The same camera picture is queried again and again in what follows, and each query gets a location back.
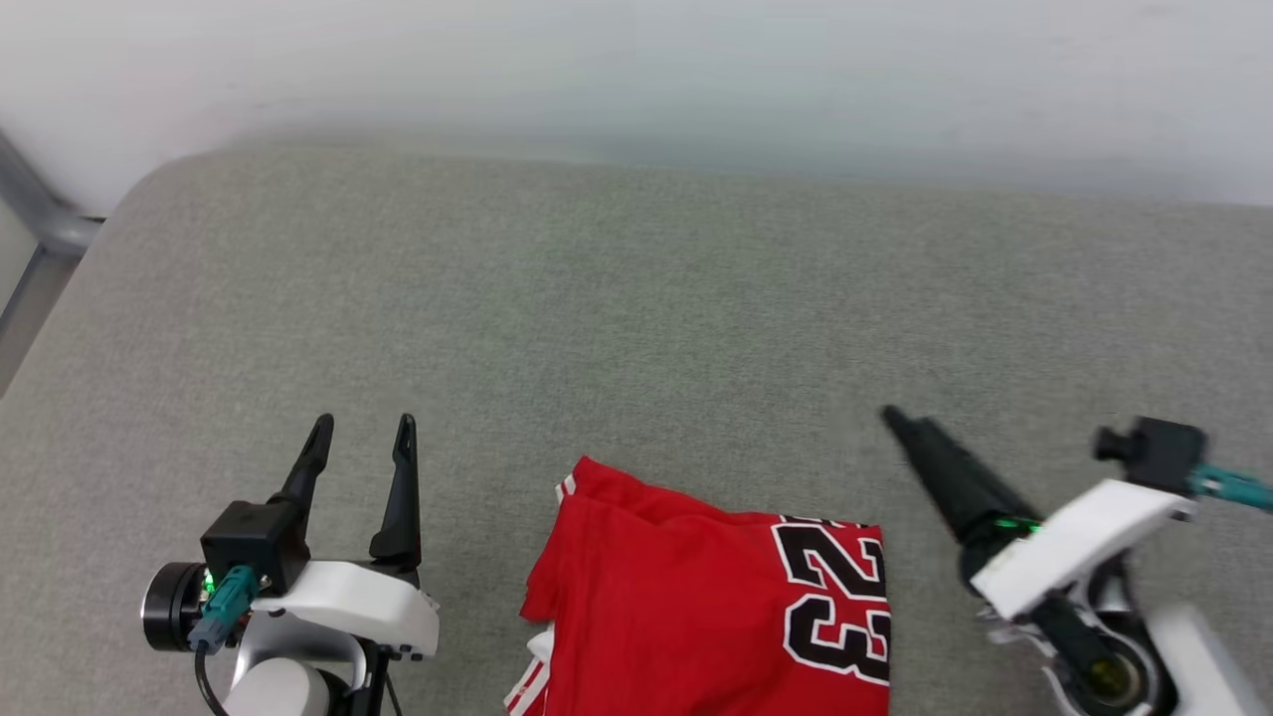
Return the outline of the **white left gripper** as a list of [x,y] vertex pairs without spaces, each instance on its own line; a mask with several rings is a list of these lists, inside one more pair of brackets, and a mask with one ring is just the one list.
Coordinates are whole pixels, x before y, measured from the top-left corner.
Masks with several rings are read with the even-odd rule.
[[[335,418],[314,419],[281,489],[269,505],[295,506],[308,517],[314,484],[327,468]],[[392,480],[379,531],[370,540],[372,568],[342,561],[312,561],[281,598],[255,599],[255,612],[283,612],[297,620],[344,631],[410,657],[434,657],[440,643],[437,604],[411,582],[395,576],[418,576],[420,545],[420,482],[418,422],[402,414],[395,448]]]

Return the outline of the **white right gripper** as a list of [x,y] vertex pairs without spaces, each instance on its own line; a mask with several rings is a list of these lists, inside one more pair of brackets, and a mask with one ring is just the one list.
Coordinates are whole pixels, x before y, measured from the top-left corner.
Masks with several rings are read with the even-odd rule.
[[1190,520],[1190,497],[1101,480],[1041,517],[980,457],[932,418],[882,408],[882,420],[950,533],[961,580],[1001,620],[1022,623],[1055,591],[1082,612],[1139,623],[1127,552],[1170,521]]

